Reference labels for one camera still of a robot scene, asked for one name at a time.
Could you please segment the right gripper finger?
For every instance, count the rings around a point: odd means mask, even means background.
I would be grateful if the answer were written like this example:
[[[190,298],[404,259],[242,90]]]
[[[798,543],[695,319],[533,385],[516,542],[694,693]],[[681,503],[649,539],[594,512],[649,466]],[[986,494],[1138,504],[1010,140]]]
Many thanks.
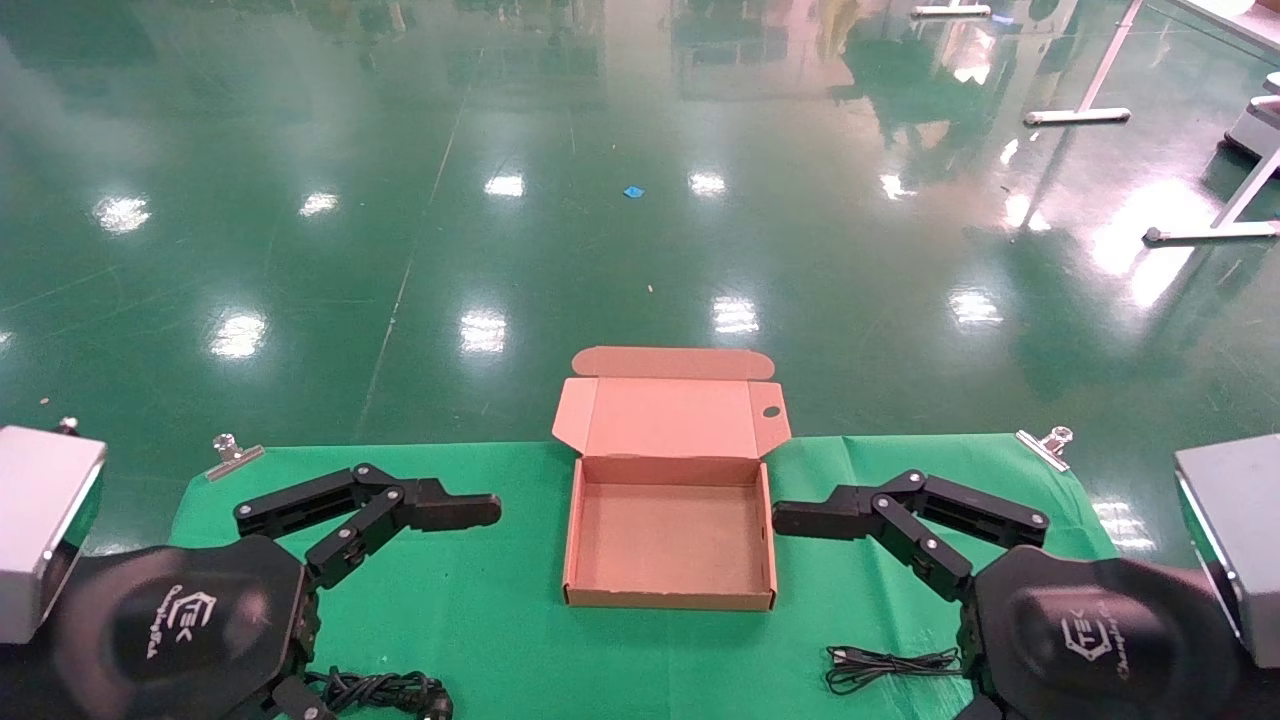
[[[1036,509],[910,469],[882,486],[836,486],[822,502],[778,501],[777,534],[832,541],[874,539],[938,597],[961,600],[973,565],[929,523],[1001,548],[1042,547],[1048,516]]]

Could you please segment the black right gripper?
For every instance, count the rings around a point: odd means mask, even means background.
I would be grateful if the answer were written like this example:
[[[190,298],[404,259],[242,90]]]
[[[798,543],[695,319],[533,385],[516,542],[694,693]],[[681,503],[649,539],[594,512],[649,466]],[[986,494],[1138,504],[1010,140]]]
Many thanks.
[[[979,571],[954,720],[1220,719],[1245,651],[1202,571],[1020,546]]]

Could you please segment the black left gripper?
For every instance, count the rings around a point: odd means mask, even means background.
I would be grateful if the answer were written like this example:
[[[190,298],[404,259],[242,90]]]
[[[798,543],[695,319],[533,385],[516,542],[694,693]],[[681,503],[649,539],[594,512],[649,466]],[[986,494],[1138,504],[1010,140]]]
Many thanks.
[[[303,678],[308,582],[337,587],[403,529],[467,530],[500,515],[497,495],[452,495],[436,478],[365,462],[242,502],[237,530],[255,537],[87,559],[47,624],[45,715],[338,719]],[[271,541],[328,521],[339,524],[303,565]]]

